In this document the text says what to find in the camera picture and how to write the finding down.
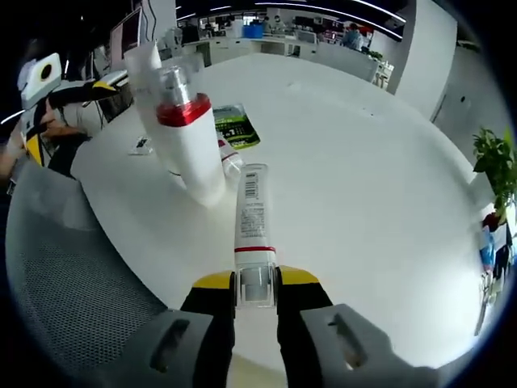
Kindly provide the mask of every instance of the barcode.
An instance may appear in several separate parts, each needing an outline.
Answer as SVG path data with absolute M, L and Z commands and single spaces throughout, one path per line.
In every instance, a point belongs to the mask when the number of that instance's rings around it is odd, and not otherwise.
M 246 199 L 257 197 L 257 174 L 246 174 L 246 184 L 244 186 L 244 194 Z

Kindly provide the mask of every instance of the mesh chair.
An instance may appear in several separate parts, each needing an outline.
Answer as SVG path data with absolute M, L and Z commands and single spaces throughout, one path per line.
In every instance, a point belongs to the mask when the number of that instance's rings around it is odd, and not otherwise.
M 72 378 L 115 360 L 166 310 L 110 244 L 80 183 L 35 163 L 11 201 L 6 267 L 29 334 Z

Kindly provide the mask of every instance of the round table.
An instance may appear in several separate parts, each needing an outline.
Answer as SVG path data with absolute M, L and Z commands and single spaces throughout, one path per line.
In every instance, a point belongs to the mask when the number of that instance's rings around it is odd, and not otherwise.
M 254 54 L 209 67 L 213 106 L 243 103 L 262 141 L 242 151 L 270 167 L 279 264 L 315 276 L 334 304 L 383 329 L 412 365 L 440 366 L 474 342 L 480 311 L 472 166 L 428 120 L 349 74 Z M 131 107 L 74 161 L 116 250 L 170 308 L 192 283 L 233 268 L 235 193 L 195 203 L 155 154 Z M 274 310 L 239 310 L 234 353 L 283 370 Z

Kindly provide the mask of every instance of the green package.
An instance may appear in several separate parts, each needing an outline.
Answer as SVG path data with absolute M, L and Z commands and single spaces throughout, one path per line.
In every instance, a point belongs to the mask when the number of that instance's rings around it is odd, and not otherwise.
M 213 115 L 217 131 L 235 150 L 255 146 L 260 142 L 260 137 L 241 104 L 214 108 Z

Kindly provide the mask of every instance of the green leaves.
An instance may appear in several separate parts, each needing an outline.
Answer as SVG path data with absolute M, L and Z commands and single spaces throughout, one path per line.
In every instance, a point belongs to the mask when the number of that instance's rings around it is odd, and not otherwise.
M 517 150 L 514 149 L 510 129 L 500 139 L 489 129 L 481 127 L 474 135 L 475 172 L 485 172 L 496 196 L 494 206 L 504 213 L 508 200 L 517 192 Z

